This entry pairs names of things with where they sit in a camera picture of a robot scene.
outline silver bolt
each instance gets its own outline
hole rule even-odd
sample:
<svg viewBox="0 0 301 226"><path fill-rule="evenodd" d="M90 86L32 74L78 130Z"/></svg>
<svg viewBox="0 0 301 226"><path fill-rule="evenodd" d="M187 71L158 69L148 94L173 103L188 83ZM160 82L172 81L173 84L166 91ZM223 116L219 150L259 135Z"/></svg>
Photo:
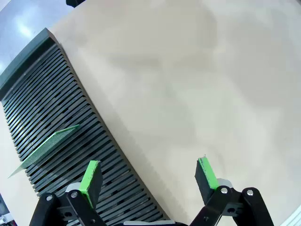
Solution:
<svg viewBox="0 0 301 226"><path fill-rule="evenodd" d="M47 197L46 197L46 200L47 200L47 201L52 200L52 195L47 196Z"/></svg>
<svg viewBox="0 0 301 226"><path fill-rule="evenodd" d="M223 187L223 188L221 189L221 193L223 193L223 194L226 194L226 193L228 193L228 189L227 189L227 188L225 188L225 187Z"/></svg>
<svg viewBox="0 0 301 226"><path fill-rule="evenodd" d="M247 190L246 192L248 195L253 195L253 191L252 190Z"/></svg>
<svg viewBox="0 0 301 226"><path fill-rule="evenodd" d="M72 197L72 198L75 198L76 196L77 196L77 192L72 192L72 193L71 193L71 197Z"/></svg>

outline white table surface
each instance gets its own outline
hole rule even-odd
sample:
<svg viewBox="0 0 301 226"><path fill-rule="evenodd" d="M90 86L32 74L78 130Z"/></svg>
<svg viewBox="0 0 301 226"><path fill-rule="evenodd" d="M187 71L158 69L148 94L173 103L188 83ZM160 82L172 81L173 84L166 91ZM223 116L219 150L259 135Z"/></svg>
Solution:
<svg viewBox="0 0 301 226"><path fill-rule="evenodd" d="M206 154L238 191L258 188L280 225L301 203L300 24L294 0L87 0L50 31L171 218L189 224L202 208L194 173ZM18 177L30 215L37 198ZM0 192L26 225L27 200L6 183Z"/></svg>

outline green tape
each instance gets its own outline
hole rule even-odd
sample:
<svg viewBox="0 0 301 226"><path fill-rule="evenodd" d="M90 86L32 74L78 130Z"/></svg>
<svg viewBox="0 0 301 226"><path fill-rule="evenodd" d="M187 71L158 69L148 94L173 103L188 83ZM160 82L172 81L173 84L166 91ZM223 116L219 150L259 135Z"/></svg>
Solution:
<svg viewBox="0 0 301 226"><path fill-rule="evenodd" d="M215 174L214 174L214 172L213 172L213 170L210 166L210 163L209 163L208 159L206 157L202 157L202 158L198 159L198 162L201 165L202 170L203 170L203 172L206 176L209 187L211 189L216 190L217 187L219 186L218 180L217 180L217 178L216 178L216 176L215 176Z"/></svg>
<svg viewBox="0 0 301 226"><path fill-rule="evenodd" d="M97 169L97 166L98 166L98 161L90 161L89 165L88 165L88 168L86 169L86 172L84 174L84 177L80 183L80 186L79 186L79 191L84 195L86 196L86 198L88 199L90 205L92 206L93 208L93 204L91 202L91 198L90 198L90 195L89 195L89 187L91 185L91 182L92 182L92 179L93 179L93 175L94 175L94 172L95 170Z"/></svg>
<svg viewBox="0 0 301 226"><path fill-rule="evenodd" d="M63 141L71 136L75 131L79 129L79 125L71 126L66 129L54 132L47 140L45 140L36 150L34 150L18 168L8 177L20 172L21 170L29 167L38 160L44 158L47 154L58 147Z"/></svg>

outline black slotted rack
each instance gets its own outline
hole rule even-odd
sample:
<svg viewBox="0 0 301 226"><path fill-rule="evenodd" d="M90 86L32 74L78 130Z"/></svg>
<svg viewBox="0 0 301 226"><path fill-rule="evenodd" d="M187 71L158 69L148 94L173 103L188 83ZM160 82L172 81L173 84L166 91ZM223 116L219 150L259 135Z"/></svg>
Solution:
<svg viewBox="0 0 301 226"><path fill-rule="evenodd" d="M62 195L67 185L82 180L90 160L100 160L103 186L96 211L107 225L168 219L127 161L47 29L0 76L0 99L21 161L55 131L80 124L80 129L46 160L26 169L38 196L44 192Z"/></svg>

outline blue-gray floor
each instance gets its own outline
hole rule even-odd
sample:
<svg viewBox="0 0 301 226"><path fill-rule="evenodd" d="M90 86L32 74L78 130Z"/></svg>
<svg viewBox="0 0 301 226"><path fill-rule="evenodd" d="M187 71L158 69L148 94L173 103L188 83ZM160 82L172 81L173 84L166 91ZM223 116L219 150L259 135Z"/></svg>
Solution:
<svg viewBox="0 0 301 226"><path fill-rule="evenodd" d="M72 9L65 0L11 0L0 11L0 74L43 28Z"/></svg>

